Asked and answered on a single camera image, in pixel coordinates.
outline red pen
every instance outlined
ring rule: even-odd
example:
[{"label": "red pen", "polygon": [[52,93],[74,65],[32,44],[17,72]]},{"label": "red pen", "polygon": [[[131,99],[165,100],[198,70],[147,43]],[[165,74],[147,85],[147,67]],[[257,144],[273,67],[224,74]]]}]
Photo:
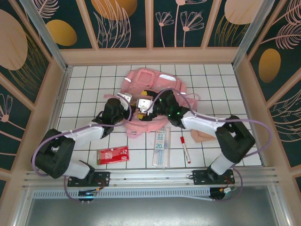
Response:
[{"label": "red pen", "polygon": [[190,157],[189,157],[189,154],[188,154],[188,151],[187,151],[186,145],[185,145],[185,140],[184,140],[184,137],[181,137],[181,142],[182,142],[182,145],[183,145],[183,149],[184,149],[184,153],[185,153],[185,158],[186,158],[186,161],[187,161],[188,163],[191,163],[191,161],[190,161]]}]

